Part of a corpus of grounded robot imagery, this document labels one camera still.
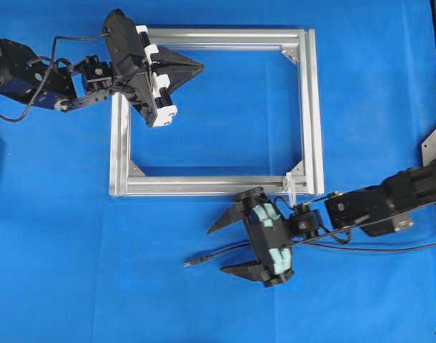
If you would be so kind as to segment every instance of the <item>metal bracket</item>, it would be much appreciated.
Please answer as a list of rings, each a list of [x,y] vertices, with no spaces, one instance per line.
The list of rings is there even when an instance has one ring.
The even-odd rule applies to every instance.
[[[421,144],[423,166],[427,166],[436,159],[436,128]]]
[[[297,49],[295,46],[283,46],[282,55],[294,64],[297,64],[299,62],[299,54],[297,53]]]

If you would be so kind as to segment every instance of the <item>cable connector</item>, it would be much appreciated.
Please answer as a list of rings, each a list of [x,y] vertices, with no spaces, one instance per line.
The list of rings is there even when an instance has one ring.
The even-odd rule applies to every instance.
[[[183,267],[189,267],[189,266],[194,266],[195,264],[199,264],[202,262],[207,262],[210,261],[213,258],[213,256],[202,256],[202,257],[197,257],[196,259],[191,259],[185,263],[183,263]]]

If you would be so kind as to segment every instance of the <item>blue tabletop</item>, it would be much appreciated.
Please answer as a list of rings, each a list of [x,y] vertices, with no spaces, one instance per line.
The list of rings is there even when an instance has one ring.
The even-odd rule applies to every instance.
[[[54,35],[97,34],[121,8],[153,26],[313,28],[327,192],[420,165],[436,127],[436,51],[425,0],[0,1],[0,37],[50,52]],[[78,61],[103,41],[60,42]],[[134,114],[134,160],[152,174],[281,174],[299,159],[296,75],[281,55],[188,53],[204,73],[151,130]],[[0,112],[23,106],[0,96]],[[110,102],[0,121],[0,343],[433,342],[436,249],[407,254],[294,250],[293,279],[265,289],[194,252],[245,238],[205,232],[222,198],[111,198]],[[354,242],[436,241],[436,208],[401,234]]]

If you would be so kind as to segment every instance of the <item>cable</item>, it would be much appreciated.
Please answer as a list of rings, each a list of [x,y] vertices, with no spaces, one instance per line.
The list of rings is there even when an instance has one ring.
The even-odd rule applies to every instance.
[[[51,73],[51,70],[53,69],[55,63],[54,63],[54,56],[56,55],[56,44],[58,40],[64,40],[64,41],[93,41],[95,39],[109,36],[110,34],[97,34],[95,36],[87,36],[87,37],[70,37],[70,36],[55,36],[53,38],[53,46],[51,48],[51,58],[49,58],[49,65],[48,68],[45,71],[44,78],[41,80],[39,88],[35,91],[34,95],[31,98],[31,101],[26,105],[26,108],[23,111],[23,114],[19,116],[18,118],[9,118],[7,116],[3,116],[0,114],[0,119],[7,121],[9,123],[17,123],[24,118],[26,118],[27,114],[29,113],[29,110],[31,109],[32,104],[35,102],[35,99],[40,94],[41,90],[43,89],[46,80],[48,79],[48,76]],[[48,59],[48,57],[40,56],[40,59]]]
[[[331,232],[324,226],[321,226],[321,229],[323,229],[327,233]],[[348,244],[352,240],[352,230],[346,231],[345,234],[347,235],[346,239],[339,238],[335,234],[331,234],[331,237],[339,244]]]
[[[307,243],[313,247],[321,247],[332,250],[341,250],[345,252],[383,252],[383,253],[395,253],[395,252],[416,252],[418,250],[424,250],[429,248],[435,248],[436,242],[431,244],[417,245],[415,247],[399,248],[399,249],[373,249],[373,248],[352,248],[352,247],[335,247],[333,245],[326,245],[320,243]]]
[[[316,198],[316,199],[310,200],[309,202],[303,202],[302,204],[303,205],[311,205],[311,204],[314,204],[315,202],[320,202],[320,201],[326,200],[328,198],[329,198],[329,195],[325,195],[324,197]]]
[[[286,248],[295,247],[295,246],[300,245],[300,244],[310,243],[310,242],[313,242],[313,241],[317,241],[318,239],[321,239],[321,238],[326,238],[326,237],[334,236],[335,234],[341,234],[341,233],[349,231],[352,228],[353,227],[342,227],[341,229],[337,229],[337,230],[334,230],[334,231],[329,231],[329,232],[327,232],[325,234],[321,234],[319,236],[315,236],[315,237],[312,237],[312,238],[304,239],[302,241],[294,241],[294,242],[292,242],[290,244],[287,244]]]
[[[191,259],[191,260],[183,263],[183,267],[194,266],[195,264],[198,264],[198,263],[210,261],[211,259],[214,259],[215,257],[218,257],[221,254],[224,254],[225,252],[230,252],[231,250],[240,249],[243,247],[248,247],[250,245],[251,244],[248,241],[245,241],[245,242],[242,242],[239,244],[235,244],[235,245],[232,245],[230,247],[224,248],[223,250],[219,250],[218,252],[215,252],[213,254],[208,254],[208,255],[201,256],[201,257],[197,257],[195,259]]]
[[[35,57],[35,58],[33,58],[33,59],[28,60],[28,61],[26,62],[26,64],[28,64],[28,65],[30,66],[30,65],[32,65],[32,64],[39,63],[39,62],[41,62],[41,61],[47,61],[47,62],[50,62],[51,59],[50,59],[49,57],[46,57],[46,56],[37,56],[37,57]]]
[[[320,243],[306,243],[305,245],[309,245],[311,247],[318,247],[318,248],[325,248],[325,249],[331,249],[331,250],[340,250],[344,252],[377,252],[377,253],[383,253],[383,254],[394,254],[399,252],[416,252],[420,250],[425,250],[429,248],[435,248],[435,243],[430,244],[423,244],[423,245],[417,245],[414,247],[407,247],[407,248],[397,248],[397,249],[376,249],[376,248],[357,248],[357,247],[335,247],[333,245],[328,244],[320,244]],[[223,250],[219,250],[218,252],[215,252],[213,254],[208,254],[202,257],[197,257],[195,259],[192,259],[188,262],[183,263],[184,267],[193,266],[198,263],[210,261],[211,259],[214,259],[215,257],[218,257],[221,254],[224,254],[225,252],[229,252],[234,249],[239,249],[243,247],[251,246],[250,242],[242,242],[236,245],[233,245],[231,247],[227,247]]]

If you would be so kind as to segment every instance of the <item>aluminum frame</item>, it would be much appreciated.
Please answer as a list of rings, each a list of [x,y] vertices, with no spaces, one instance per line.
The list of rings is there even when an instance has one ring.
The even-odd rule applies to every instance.
[[[131,106],[112,98],[112,196],[211,196],[264,187],[268,194],[323,194],[322,130],[313,29],[149,29],[152,43],[173,50],[280,51],[298,67],[302,160],[282,176],[148,177],[131,160]]]

